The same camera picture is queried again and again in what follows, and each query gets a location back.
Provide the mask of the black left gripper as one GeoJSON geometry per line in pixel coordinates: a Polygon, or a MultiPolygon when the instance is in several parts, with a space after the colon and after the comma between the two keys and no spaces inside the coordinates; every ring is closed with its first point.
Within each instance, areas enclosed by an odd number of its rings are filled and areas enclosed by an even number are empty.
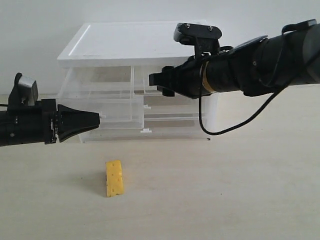
{"type": "Polygon", "coordinates": [[[41,100],[43,140],[45,145],[63,143],[71,137],[97,129],[100,115],[97,112],[77,110],[56,103],[56,100],[41,100]]]}

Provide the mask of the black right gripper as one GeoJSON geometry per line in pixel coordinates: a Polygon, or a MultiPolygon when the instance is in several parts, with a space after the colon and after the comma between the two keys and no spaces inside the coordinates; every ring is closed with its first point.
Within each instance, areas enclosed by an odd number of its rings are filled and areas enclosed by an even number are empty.
{"type": "Polygon", "coordinates": [[[190,99],[198,99],[201,67],[195,63],[195,56],[192,55],[186,62],[176,66],[178,70],[175,71],[175,74],[173,72],[152,73],[148,76],[149,85],[157,86],[165,97],[174,97],[177,93],[190,99]]]}

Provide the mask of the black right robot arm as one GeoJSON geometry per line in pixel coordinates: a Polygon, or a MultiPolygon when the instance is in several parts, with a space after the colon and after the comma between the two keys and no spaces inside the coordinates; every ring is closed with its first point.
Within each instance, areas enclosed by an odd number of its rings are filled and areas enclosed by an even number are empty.
{"type": "Polygon", "coordinates": [[[236,47],[221,46],[222,31],[212,25],[177,24],[173,38],[192,46],[194,55],[179,66],[149,75],[149,85],[166,97],[197,99],[241,91],[247,97],[275,93],[285,83],[320,82],[320,25],[311,19],[282,28],[281,34],[256,37],[236,47]]]}

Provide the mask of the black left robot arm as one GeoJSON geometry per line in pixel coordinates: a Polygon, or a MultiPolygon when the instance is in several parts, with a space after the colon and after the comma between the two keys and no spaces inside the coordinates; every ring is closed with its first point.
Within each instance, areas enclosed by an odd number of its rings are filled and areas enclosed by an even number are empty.
{"type": "Polygon", "coordinates": [[[35,105],[9,105],[0,112],[0,145],[64,142],[100,126],[100,115],[42,99],[35,105]]]}

